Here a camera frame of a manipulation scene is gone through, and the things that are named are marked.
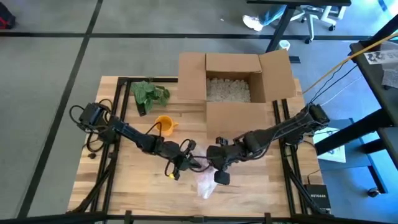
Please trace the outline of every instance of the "wooden table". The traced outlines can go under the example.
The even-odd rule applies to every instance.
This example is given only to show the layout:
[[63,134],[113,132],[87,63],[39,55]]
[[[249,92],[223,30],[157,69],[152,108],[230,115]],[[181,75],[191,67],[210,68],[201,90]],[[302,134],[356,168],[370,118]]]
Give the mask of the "wooden table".
[[[104,98],[113,99],[117,80],[118,77],[102,77],[96,97],[97,102]],[[291,116],[304,107],[300,83],[295,80],[295,84],[298,89],[297,97],[287,99]],[[165,108],[154,105],[150,114],[139,117],[134,96],[130,96],[125,122],[141,132],[146,132],[156,117],[161,114],[169,115],[179,123],[179,126],[166,140],[182,142],[186,138],[191,138],[197,142],[195,151],[205,153],[207,146],[214,144],[215,140],[206,137],[203,102],[177,99],[176,83],[158,85],[170,90],[169,104]],[[283,119],[282,104],[281,102],[279,104],[280,117]],[[272,103],[267,103],[266,107],[267,128],[275,125],[275,119]],[[88,154],[88,150],[82,151],[69,210],[75,208],[95,184],[101,153],[97,153],[95,159],[88,158]],[[316,152],[310,144],[299,145],[298,161],[303,179],[319,169]],[[132,210],[135,215],[263,217],[264,212],[270,212],[272,217],[290,216],[278,141],[271,144],[262,159],[233,164],[229,168],[231,184],[218,185],[206,200],[197,196],[195,182],[197,174],[191,171],[181,172],[180,180],[175,181],[164,175],[165,165],[165,159],[144,154],[133,142],[122,138],[108,213],[124,215],[126,210]],[[311,183],[323,183],[320,172],[311,175]],[[297,191],[294,186],[292,188],[296,211],[300,211]],[[102,201],[103,197],[100,196],[99,208]]]

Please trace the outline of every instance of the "cardboard box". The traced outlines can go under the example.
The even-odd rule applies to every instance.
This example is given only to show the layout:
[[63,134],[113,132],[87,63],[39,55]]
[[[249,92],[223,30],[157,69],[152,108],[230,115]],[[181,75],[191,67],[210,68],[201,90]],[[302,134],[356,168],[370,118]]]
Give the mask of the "cardboard box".
[[[251,103],[206,102],[206,78],[246,80]],[[296,96],[286,50],[262,55],[181,53],[178,97],[203,100],[209,138],[234,138],[267,127],[265,104]]]

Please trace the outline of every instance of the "orange cup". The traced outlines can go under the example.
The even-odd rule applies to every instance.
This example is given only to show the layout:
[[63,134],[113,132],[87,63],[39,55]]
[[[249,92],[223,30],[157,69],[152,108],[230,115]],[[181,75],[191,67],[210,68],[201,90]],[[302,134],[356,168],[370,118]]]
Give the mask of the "orange cup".
[[[166,115],[159,116],[155,123],[160,122],[162,124],[162,136],[170,136],[173,133],[173,129],[178,125],[177,122],[173,122],[171,117]],[[160,125],[155,126],[156,130],[160,131]]]

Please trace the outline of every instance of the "white sneaker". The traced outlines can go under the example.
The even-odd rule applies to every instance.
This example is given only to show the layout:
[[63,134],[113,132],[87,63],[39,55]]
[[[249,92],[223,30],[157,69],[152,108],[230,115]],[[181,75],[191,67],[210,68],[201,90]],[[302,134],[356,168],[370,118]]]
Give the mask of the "white sneaker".
[[261,23],[259,18],[252,17],[252,16],[243,16],[243,23],[250,29],[254,29],[255,31],[261,31],[264,27]]

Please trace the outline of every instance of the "box flap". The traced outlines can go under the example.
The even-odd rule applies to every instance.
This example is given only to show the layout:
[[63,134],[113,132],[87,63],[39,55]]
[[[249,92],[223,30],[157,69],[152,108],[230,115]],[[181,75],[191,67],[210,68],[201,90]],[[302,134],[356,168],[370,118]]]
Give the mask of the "box flap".
[[266,102],[296,96],[293,72],[285,49],[259,55]]
[[255,54],[206,54],[206,70],[210,72],[261,72]]
[[266,104],[208,102],[206,125],[209,138],[233,139],[248,131],[266,129]]
[[185,52],[180,54],[178,69],[178,98],[206,99],[206,55]]

